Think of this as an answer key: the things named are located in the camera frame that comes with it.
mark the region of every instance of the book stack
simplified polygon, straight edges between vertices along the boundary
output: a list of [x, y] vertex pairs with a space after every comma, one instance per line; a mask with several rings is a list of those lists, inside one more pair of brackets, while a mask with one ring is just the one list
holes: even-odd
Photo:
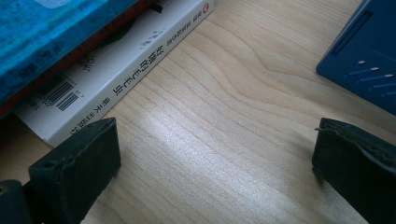
[[214, 7], [214, 0], [160, 0], [122, 26], [14, 112], [53, 147], [99, 120]]
[[156, 1], [1, 1], [0, 118]]

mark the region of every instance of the teal book cover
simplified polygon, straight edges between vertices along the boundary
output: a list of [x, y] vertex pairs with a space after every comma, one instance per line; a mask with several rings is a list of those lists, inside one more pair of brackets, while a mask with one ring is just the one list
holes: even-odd
[[0, 1], [0, 104], [135, 2]]

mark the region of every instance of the blue book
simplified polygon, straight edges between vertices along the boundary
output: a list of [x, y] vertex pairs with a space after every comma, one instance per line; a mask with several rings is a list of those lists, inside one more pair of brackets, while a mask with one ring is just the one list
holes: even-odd
[[135, 2], [0, 1], [0, 104]]
[[318, 74], [396, 115], [396, 2], [363, 0]]

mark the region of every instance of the dark object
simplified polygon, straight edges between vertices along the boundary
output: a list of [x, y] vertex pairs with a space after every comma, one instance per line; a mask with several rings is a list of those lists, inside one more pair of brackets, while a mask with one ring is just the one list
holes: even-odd
[[396, 223], [396, 147], [353, 125], [322, 119], [312, 159], [368, 222]]
[[80, 223], [120, 168], [115, 119], [87, 125], [29, 168], [0, 182], [0, 223]]
[[158, 5], [158, 4], [152, 4], [149, 9], [154, 10], [158, 13], [162, 13], [163, 12], [163, 7]]
[[396, 115], [396, 1], [363, 0], [320, 61], [321, 76]]

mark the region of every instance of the wooden table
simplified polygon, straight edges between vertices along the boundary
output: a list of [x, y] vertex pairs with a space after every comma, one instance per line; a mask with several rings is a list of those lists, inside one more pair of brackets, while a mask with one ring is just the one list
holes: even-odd
[[[320, 118], [396, 145], [396, 119], [315, 67], [360, 0], [217, 0], [107, 115], [122, 166], [84, 223], [362, 223], [313, 175]], [[0, 121], [0, 179], [51, 150]]]

